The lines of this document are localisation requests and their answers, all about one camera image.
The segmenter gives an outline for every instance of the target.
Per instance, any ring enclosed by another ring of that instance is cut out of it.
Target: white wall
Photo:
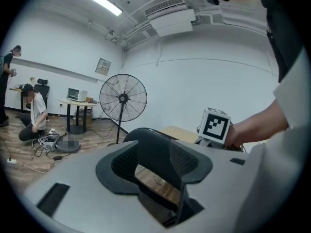
[[[213,26],[162,38],[161,45],[158,66],[157,39],[126,54],[120,73],[138,78],[148,95],[142,115],[122,123],[127,131],[174,125],[195,132],[207,106],[225,111],[236,123],[274,99],[276,67],[269,66],[267,51],[272,50],[263,36]]]
[[[36,68],[11,64],[11,68],[16,68],[17,76],[12,78],[8,88],[21,83],[29,83],[31,76],[34,76],[36,80],[38,78],[48,79],[50,86],[49,113],[58,114],[60,112],[57,98],[65,97],[68,87],[87,90],[89,97],[99,101],[103,81],[117,74],[122,66],[121,49],[111,42],[105,41],[104,36],[92,30],[87,31],[85,25],[80,25],[64,17],[37,12],[29,8],[25,9],[15,21],[1,48],[1,53],[7,53],[15,45],[22,47],[20,59],[34,62]],[[104,58],[112,63],[108,77],[95,73],[99,58]],[[40,69],[41,64],[51,68]],[[54,73],[53,67],[64,71],[62,74]],[[87,79],[79,79],[79,75],[76,75],[75,78],[70,77],[72,73],[66,72],[66,70],[89,76],[91,82]],[[8,91],[5,106],[20,108],[18,98],[19,94]],[[100,105],[94,108],[94,112],[94,117],[102,112]],[[63,106],[61,113],[66,114],[66,106]]]

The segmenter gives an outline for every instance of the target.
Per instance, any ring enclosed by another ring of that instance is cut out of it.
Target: round table
[[[58,99],[62,103],[67,104],[67,132],[71,134],[83,134],[86,132],[86,111],[87,108],[90,106],[96,106],[97,103],[89,103],[89,102],[77,102],[69,99]],[[70,107],[71,105],[77,106],[77,112],[76,112],[76,125],[70,125]],[[84,113],[83,113],[83,125],[79,125],[79,110],[80,106],[84,107]]]

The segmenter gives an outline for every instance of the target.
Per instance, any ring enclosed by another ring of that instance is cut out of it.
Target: wooden surface
[[[14,88],[10,88],[11,91],[18,91],[18,92],[22,92],[21,89],[14,89]]]
[[[9,180],[13,184],[13,187],[17,192],[23,192],[24,189],[31,183],[36,181],[38,178],[44,174],[33,171],[20,163],[26,164],[38,171],[49,172],[55,165],[61,163],[63,160],[54,161],[49,159],[45,154],[41,157],[35,157],[31,159],[31,154],[33,148],[31,146],[32,141],[21,142],[18,138],[19,132],[24,128],[22,122],[15,118],[19,112],[6,111],[9,116],[9,126],[0,128],[0,160],[3,162],[3,167],[6,171]],[[90,128],[95,130],[101,136],[108,134],[109,130],[114,126],[110,120],[92,120]],[[53,117],[49,116],[49,121],[47,122],[47,129],[55,128],[59,130],[59,134],[63,135],[66,132],[66,118],[65,117]],[[116,142],[117,137],[117,126],[114,126],[110,134],[102,139],[100,136],[96,135],[94,131],[88,130],[86,133],[81,135],[73,135],[73,137],[80,141],[81,148],[78,153],[73,153],[70,156],[64,157],[64,159],[71,158],[77,154],[92,152],[97,149],[102,149],[110,143]],[[119,141],[122,142],[125,138],[126,133],[122,130],[120,131]],[[9,157],[9,153],[5,147],[5,142],[7,148],[12,154],[12,159],[16,159],[20,163],[16,165],[6,163],[6,159]],[[57,155],[64,155],[62,153],[49,153],[50,157]]]
[[[182,140],[189,143],[194,143],[195,140],[198,138],[198,134],[194,132],[190,132],[188,130],[184,130],[175,126],[169,126],[160,130],[160,132],[170,135],[178,140]]]
[[[179,205],[180,191],[152,171],[138,165],[135,170],[135,178],[164,199]]]
[[[58,99],[62,103],[70,104],[70,105],[76,105],[76,106],[96,106],[98,103],[89,103],[89,102],[77,102],[69,99],[59,98]]]

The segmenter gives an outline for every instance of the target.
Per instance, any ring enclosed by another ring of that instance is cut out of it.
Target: standing person
[[[40,134],[46,129],[46,118],[48,116],[42,95],[39,92],[34,92],[31,84],[24,85],[22,91],[26,103],[30,103],[30,115],[23,113],[19,119],[26,126],[20,133],[21,141],[28,141],[39,138]]]
[[[267,9],[267,36],[278,64],[280,83],[295,63],[303,43],[294,24],[276,0],[261,0],[261,3]],[[239,147],[243,143],[263,141],[286,130],[288,121],[283,111],[278,101],[274,100],[264,111],[231,125],[226,146]]]
[[[3,73],[0,77],[0,127],[9,125],[9,117],[5,114],[4,104],[5,104],[5,92],[8,84],[9,75],[11,77],[16,76],[16,72],[10,70],[10,64],[13,57],[21,56],[21,47],[17,45],[4,57]]]

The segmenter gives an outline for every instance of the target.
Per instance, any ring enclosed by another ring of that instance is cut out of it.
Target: kneeling person
[[[34,92],[32,85],[24,85],[22,94],[25,102],[31,104],[31,108],[30,115],[23,113],[19,117],[26,128],[18,136],[21,141],[37,139],[46,129],[47,108],[42,95]]]

